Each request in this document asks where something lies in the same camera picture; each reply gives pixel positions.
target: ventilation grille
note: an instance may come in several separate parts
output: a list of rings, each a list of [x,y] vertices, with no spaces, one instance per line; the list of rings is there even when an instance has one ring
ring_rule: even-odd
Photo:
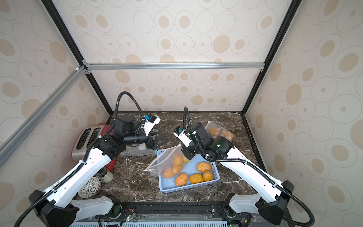
[[[76,147],[77,150],[79,150],[79,149],[81,149],[83,147],[83,145],[85,144],[85,142],[87,140],[88,135],[90,134],[90,131],[91,131],[91,129],[86,129],[82,133],[82,135],[81,135],[81,137],[80,137],[80,139],[78,141],[77,147]]]
[[[102,222],[103,227],[119,222]],[[227,227],[226,221],[185,221],[185,222],[126,222],[122,227]],[[97,222],[76,222],[70,227],[98,227]]]
[[[93,143],[93,141],[95,141],[97,139],[100,130],[101,130],[101,128],[95,128],[93,130],[91,138],[87,143],[87,148],[91,145],[91,143]]]

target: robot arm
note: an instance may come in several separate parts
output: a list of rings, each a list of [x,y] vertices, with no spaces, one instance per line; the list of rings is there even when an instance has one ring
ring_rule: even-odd
[[[58,182],[43,192],[36,190],[29,196],[30,202],[34,204],[44,194],[53,192],[35,207],[37,216],[46,226],[69,226],[78,220],[95,215],[104,215],[112,209],[117,210],[119,204],[115,204],[106,196],[80,201],[72,199],[91,177],[124,151],[127,145],[145,143],[148,149],[157,149],[168,142],[169,139],[164,137],[152,138],[150,132],[159,122],[160,118],[153,114],[145,116],[144,124],[135,121],[135,117],[131,115],[122,115],[116,118],[113,134],[100,138],[90,149],[86,161],[80,160]],[[142,124],[142,131],[137,134],[135,131],[140,124]],[[56,190],[55,186],[64,180],[62,186]]]
[[[219,160],[258,192],[255,195],[234,195],[229,201],[230,208],[236,213],[257,213],[272,224],[280,224],[290,198],[278,186],[291,193],[293,184],[289,181],[281,182],[261,170],[226,138],[218,136],[213,139],[201,123],[193,124],[192,129],[194,131],[190,127],[183,130],[178,126],[174,131],[174,135],[181,141],[181,150],[185,157],[192,159],[195,154],[201,154],[208,161]],[[198,146],[196,139],[201,142],[203,149]],[[239,159],[241,162],[228,162],[228,159]]]

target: white strainer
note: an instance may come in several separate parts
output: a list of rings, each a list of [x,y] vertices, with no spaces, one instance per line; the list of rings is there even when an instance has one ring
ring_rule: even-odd
[[[87,199],[92,195],[96,194],[101,187],[99,179],[97,177],[92,177],[87,181],[85,185],[78,191],[78,195],[83,198]]]

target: bag of potatoes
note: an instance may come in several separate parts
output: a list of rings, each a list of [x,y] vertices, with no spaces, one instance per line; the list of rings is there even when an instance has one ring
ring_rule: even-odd
[[[154,176],[171,178],[183,170],[186,160],[181,146],[177,145],[162,152],[145,170]]]
[[[217,136],[222,136],[231,141],[234,137],[233,133],[212,121],[208,121],[207,125],[204,128],[212,136],[213,139],[215,139]]]

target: black frame bar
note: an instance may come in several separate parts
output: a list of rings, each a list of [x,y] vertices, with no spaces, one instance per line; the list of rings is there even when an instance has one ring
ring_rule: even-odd
[[[257,148],[257,145],[256,145],[256,142],[253,138],[253,135],[252,135],[252,132],[251,132],[251,129],[248,125],[248,122],[247,122],[247,119],[246,119],[246,113],[277,53],[277,50],[278,48],[280,47],[281,45],[281,42],[284,38],[284,36],[286,35],[286,32],[288,31],[289,29],[289,26],[297,12],[297,10],[299,9],[299,6],[301,4],[301,1],[302,0],[292,0],[290,6],[289,6],[289,9],[287,10],[287,13],[285,15],[285,18],[284,20],[282,21],[282,24],[280,26],[280,29],[278,30],[277,32],[277,35],[275,37],[275,40],[273,41],[272,43],[272,46],[270,48],[270,51],[268,52],[267,54],[267,57],[266,57],[266,60],[265,60],[265,67],[264,69],[258,74],[257,76],[257,79],[256,79],[256,82],[255,84],[253,85],[252,87],[252,90],[250,92],[250,94],[248,95],[248,98],[247,98],[247,101],[241,111],[241,118],[242,118],[242,121],[243,121],[243,125],[245,126],[245,130],[247,132],[247,135],[248,135],[248,138],[250,140],[250,143],[251,143],[251,147],[252,147],[252,150],[253,150],[253,153],[254,155],[256,156],[256,160],[257,160],[257,163],[259,165],[259,167],[266,172],[266,167],[262,161],[262,158],[261,158],[261,154],[260,154],[260,151],[258,150]],[[291,215],[290,215],[290,212],[288,209],[286,209],[286,212],[285,212],[285,216],[290,218],[291,219]],[[290,222],[287,223],[289,227],[294,227],[293,224],[291,224]]]
[[[42,0],[42,2],[44,4],[46,10],[48,11],[50,17],[54,21],[54,24],[57,26],[58,31],[63,36],[64,41],[67,43],[69,49],[72,51],[72,54],[76,58],[78,64],[79,65],[84,65],[86,70],[87,70],[87,67],[83,62],[84,58],[83,58],[81,52],[79,51],[76,43],[74,42],[71,34],[69,33],[66,25],[64,24],[61,16],[59,15],[56,7],[54,6],[53,1],[51,1],[51,0]],[[97,81],[95,80],[92,73],[90,71],[88,71],[88,72],[89,73],[86,74],[86,77],[87,77],[88,81],[90,82],[91,86],[93,87],[94,91],[96,92],[98,98],[102,102],[102,104],[105,107],[108,114],[109,115],[113,114],[113,110],[111,109],[111,106],[108,103],[108,101],[107,101],[106,97],[104,96],[103,92],[101,91],[101,88],[99,87]]]
[[[269,53],[267,54],[266,60],[265,60],[265,67],[262,70],[262,72],[260,72],[257,76],[256,82],[254,83],[252,90],[247,98],[246,104],[242,109],[242,113],[245,115],[248,111],[248,108],[250,107],[253,98],[255,97],[258,88],[261,85],[262,80],[264,79],[275,55],[277,52],[277,49],[279,48],[287,30],[289,29],[289,26],[291,24],[291,21],[293,20],[296,11],[298,10],[300,3],[302,0],[292,0],[289,9],[286,12],[285,18],[282,21],[282,24],[280,26],[280,29],[277,32],[277,35],[275,37],[275,40],[272,43],[272,46],[270,48]]]

